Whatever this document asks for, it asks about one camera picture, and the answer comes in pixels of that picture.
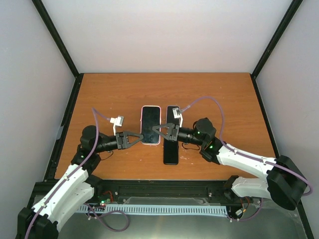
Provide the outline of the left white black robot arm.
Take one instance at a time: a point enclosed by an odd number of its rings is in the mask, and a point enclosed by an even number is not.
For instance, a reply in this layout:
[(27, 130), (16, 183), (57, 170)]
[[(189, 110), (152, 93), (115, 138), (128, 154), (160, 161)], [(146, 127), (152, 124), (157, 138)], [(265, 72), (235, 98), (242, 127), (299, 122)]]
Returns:
[(18, 239), (56, 239), (65, 223), (88, 200), (103, 197), (100, 178), (92, 173), (101, 161), (100, 153), (123, 150), (143, 139), (129, 131), (107, 136), (97, 126), (82, 131), (80, 144), (64, 175), (32, 208), (23, 208), (17, 217)]

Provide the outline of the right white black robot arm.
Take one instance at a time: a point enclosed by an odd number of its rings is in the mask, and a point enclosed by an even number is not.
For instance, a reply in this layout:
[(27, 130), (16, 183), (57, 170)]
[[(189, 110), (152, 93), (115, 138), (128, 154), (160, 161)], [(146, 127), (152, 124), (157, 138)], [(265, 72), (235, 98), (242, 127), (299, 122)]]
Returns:
[(270, 199), (278, 206), (293, 211), (306, 190), (306, 179), (284, 155), (264, 157), (239, 150), (216, 137), (216, 129), (207, 118), (199, 119), (193, 128), (174, 123), (153, 126), (152, 130), (168, 141), (180, 141), (200, 146), (200, 155), (207, 162), (245, 171), (252, 179), (232, 176), (225, 184), (226, 195)]

